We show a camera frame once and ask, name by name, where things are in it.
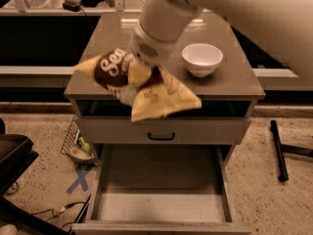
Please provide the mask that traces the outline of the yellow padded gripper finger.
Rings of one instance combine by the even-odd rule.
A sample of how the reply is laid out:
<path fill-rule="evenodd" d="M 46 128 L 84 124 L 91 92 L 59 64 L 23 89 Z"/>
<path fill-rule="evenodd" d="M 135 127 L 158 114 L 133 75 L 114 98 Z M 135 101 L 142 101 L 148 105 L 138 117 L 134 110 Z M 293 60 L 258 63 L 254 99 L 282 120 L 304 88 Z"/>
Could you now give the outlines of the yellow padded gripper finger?
<path fill-rule="evenodd" d="M 134 58 L 128 67 L 128 83 L 140 88 L 152 75 L 152 69 L 142 60 Z"/>

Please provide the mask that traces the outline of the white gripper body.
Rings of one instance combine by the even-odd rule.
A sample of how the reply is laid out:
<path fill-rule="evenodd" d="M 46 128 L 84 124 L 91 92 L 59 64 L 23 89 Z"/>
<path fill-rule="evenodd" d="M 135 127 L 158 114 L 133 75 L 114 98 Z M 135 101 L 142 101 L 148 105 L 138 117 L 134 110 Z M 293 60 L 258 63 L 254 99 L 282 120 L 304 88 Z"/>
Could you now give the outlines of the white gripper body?
<path fill-rule="evenodd" d="M 166 62 L 173 52 L 173 42 L 162 42 L 150 37 L 137 23 L 130 41 L 135 56 L 150 66 L 158 66 Z"/>

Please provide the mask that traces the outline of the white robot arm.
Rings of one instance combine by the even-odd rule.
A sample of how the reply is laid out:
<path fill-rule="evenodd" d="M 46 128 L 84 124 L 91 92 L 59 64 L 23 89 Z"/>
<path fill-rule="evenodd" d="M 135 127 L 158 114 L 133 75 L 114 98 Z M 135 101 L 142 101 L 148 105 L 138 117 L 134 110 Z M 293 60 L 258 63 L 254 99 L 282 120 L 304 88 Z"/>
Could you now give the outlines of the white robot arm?
<path fill-rule="evenodd" d="M 310 90 L 313 85 L 313 0 L 145 0 L 131 40 L 145 62 L 167 61 L 183 30 L 204 9 L 296 74 L 264 78 L 268 88 Z"/>

